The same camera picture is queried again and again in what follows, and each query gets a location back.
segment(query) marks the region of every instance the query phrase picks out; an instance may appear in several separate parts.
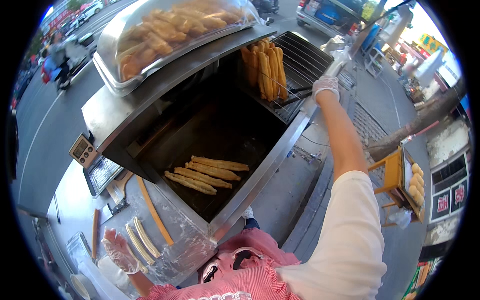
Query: shoe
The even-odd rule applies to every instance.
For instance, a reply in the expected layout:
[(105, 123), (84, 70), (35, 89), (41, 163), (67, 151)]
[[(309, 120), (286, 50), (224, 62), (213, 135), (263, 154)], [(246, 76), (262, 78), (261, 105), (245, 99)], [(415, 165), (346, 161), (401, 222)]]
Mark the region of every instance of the shoe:
[(253, 210), (250, 206), (247, 207), (247, 209), (245, 209), (245, 211), (243, 212), (243, 214), (241, 214), (241, 216), (245, 219), (245, 222), (247, 221), (247, 219), (255, 219), (253, 217)]

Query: yellow sign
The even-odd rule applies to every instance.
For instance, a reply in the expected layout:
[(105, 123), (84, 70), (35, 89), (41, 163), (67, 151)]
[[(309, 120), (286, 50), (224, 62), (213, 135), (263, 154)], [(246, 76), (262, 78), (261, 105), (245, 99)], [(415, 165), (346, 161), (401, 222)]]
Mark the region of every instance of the yellow sign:
[(420, 48), (423, 48), (430, 55), (432, 55), (435, 51), (437, 51), (438, 48), (443, 48), (444, 55), (448, 51), (448, 48), (444, 44), (440, 43), (433, 36), (430, 36), (426, 33), (420, 36), (417, 44), (419, 45)]

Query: stainless steel counter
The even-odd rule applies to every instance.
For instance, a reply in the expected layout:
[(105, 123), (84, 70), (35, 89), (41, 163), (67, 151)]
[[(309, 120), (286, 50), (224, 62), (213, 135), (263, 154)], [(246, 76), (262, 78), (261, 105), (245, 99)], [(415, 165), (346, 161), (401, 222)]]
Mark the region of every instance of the stainless steel counter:
[(95, 137), (95, 148), (102, 153), (132, 120), (192, 74), (275, 32), (268, 26), (255, 25), (203, 45), (156, 71), (125, 97), (114, 96), (103, 86), (82, 107), (87, 129)]
[[(214, 255), (217, 244), (209, 238), (206, 232), (201, 231), (192, 220), (188, 219), (184, 213), (168, 201), (155, 185), (146, 180), (144, 182), (156, 211), (174, 244), (168, 246), (158, 230), (134, 175), (125, 188), (126, 200), (130, 206), (100, 226), (97, 257), (101, 258), (106, 254), (105, 249), (100, 244), (105, 227), (116, 228), (118, 232), (127, 236), (125, 224), (130, 224), (135, 231), (132, 218), (137, 216), (153, 244), (161, 253), (160, 258), (153, 265), (148, 265), (131, 244), (131, 248), (137, 257), (149, 269), (149, 273), (146, 274), (147, 277), (155, 284), (171, 283), (178, 285)], [(83, 168), (74, 160), (65, 171), (55, 194), (61, 224), (56, 222), (57, 214), (54, 201), (51, 202), (48, 209), (49, 223), (63, 256), (67, 259), (70, 267), (76, 270), (77, 267), (73, 265), (65, 248), (67, 241), (77, 231), (81, 231), (84, 233), (90, 248), (92, 248), (94, 209), (101, 209), (107, 202), (110, 202), (110, 205), (114, 205), (114, 203), (106, 190), (98, 198), (93, 199), (83, 175)]]

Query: wooden chopstick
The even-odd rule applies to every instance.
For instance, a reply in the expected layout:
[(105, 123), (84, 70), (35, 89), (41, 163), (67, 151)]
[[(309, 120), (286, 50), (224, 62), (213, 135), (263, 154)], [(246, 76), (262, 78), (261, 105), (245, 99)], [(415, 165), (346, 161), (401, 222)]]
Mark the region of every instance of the wooden chopstick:
[(93, 225), (92, 225), (92, 258), (96, 259), (96, 244), (98, 240), (98, 216), (100, 211), (96, 209), (93, 213)]
[(142, 177), (137, 175), (137, 181), (138, 185), (140, 186), (140, 190), (142, 191), (142, 194), (145, 198), (145, 202), (147, 203), (148, 210), (152, 214), (153, 220), (155, 220), (156, 225), (158, 226), (158, 229), (162, 233), (164, 239), (167, 241), (168, 245), (171, 246), (173, 245), (173, 240), (168, 234), (167, 229), (162, 223), (162, 220), (160, 220), (160, 217), (158, 216), (155, 207), (153, 206), (152, 199), (150, 199), (150, 196), (148, 195), (147, 188), (145, 187), (144, 181)]

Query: pink checkered apron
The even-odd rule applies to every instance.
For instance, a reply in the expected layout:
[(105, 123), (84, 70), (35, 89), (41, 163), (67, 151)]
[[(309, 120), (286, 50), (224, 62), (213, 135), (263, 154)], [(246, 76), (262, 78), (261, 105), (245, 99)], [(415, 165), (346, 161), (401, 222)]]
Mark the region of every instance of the pink checkered apron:
[[(233, 269), (239, 253), (249, 252), (238, 270)], [(218, 253), (199, 270), (199, 284), (176, 289), (173, 285), (153, 286), (147, 298), (139, 300), (300, 300), (278, 281), (275, 268), (300, 264), (293, 253), (285, 253), (267, 233), (244, 229), (218, 247)], [(203, 283), (211, 270), (211, 281)]]

